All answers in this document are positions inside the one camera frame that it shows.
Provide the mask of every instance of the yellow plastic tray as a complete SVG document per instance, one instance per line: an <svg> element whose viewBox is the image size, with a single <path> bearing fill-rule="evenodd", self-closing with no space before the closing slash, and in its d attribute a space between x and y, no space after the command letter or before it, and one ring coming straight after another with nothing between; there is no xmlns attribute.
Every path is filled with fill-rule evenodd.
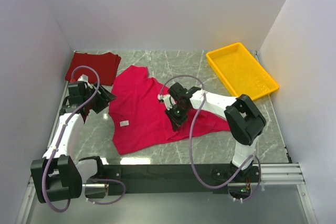
<svg viewBox="0 0 336 224"><path fill-rule="evenodd" d="M208 52L207 61L233 96L247 94L252 100L279 89L279 85L242 43Z"/></svg>

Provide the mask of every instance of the pink t-shirt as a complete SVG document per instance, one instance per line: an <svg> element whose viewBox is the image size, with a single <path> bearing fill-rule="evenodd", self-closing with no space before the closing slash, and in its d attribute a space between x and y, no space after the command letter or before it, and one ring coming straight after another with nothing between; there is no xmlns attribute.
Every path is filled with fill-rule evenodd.
<svg viewBox="0 0 336 224"><path fill-rule="evenodd" d="M189 110L187 121L174 132L164 112L164 104L158 101L161 87L162 84L155 78L148 78L147 67L132 65L115 79L112 93L117 98L110 102L109 114L115 127L112 141L119 154L136 152L155 144L174 142L189 136L196 110ZM164 89L163 94L168 94L168 88ZM224 119L201 111L193 136L229 130Z"/></svg>

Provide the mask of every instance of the white tag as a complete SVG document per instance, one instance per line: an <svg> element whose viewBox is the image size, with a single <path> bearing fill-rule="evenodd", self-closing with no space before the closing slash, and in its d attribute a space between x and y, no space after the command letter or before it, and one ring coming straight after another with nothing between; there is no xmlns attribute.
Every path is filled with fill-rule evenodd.
<svg viewBox="0 0 336 224"><path fill-rule="evenodd" d="M127 125L129 125L128 120L120 122L120 127L127 126Z"/></svg>

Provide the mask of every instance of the white enclosure wall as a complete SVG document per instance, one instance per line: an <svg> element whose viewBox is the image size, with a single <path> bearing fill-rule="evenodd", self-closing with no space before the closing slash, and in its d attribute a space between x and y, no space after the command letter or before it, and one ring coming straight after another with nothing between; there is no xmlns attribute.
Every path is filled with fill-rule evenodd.
<svg viewBox="0 0 336 224"><path fill-rule="evenodd" d="M49 140L71 50L44 0L0 0L0 223L14 223Z"/></svg>
<svg viewBox="0 0 336 224"><path fill-rule="evenodd" d="M272 99L320 223L335 223L336 0L286 0L261 47Z"/></svg>
<svg viewBox="0 0 336 224"><path fill-rule="evenodd" d="M285 0L46 0L72 49L259 49Z"/></svg>

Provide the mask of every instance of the gray marble surface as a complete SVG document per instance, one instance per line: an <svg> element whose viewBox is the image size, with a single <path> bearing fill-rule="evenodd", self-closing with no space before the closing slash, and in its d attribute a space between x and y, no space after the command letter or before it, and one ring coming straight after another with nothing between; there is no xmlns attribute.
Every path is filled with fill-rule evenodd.
<svg viewBox="0 0 336 224"><path fill-rule="evenodd" d="M89 51L102 54L106 51ZM121 57L118 74L130 65L146 66L150 77L164 83L178 74L192 74L205 82L209 92L230 96L206 61L207 51L112 51ZM179 79L183 86L196 86L193 79ZM286 149L269 96L255 101L267 120L257 144L257 155L263 163L287 163ZM109 164L188 164L188 140L152 146L120 156L112 142L114 123L108 108L99 114L91 112L78 138L74 160L99 155ZM193 138L195 163L229 163L234 154L235 140L230 132L210 133Z"/></svg>

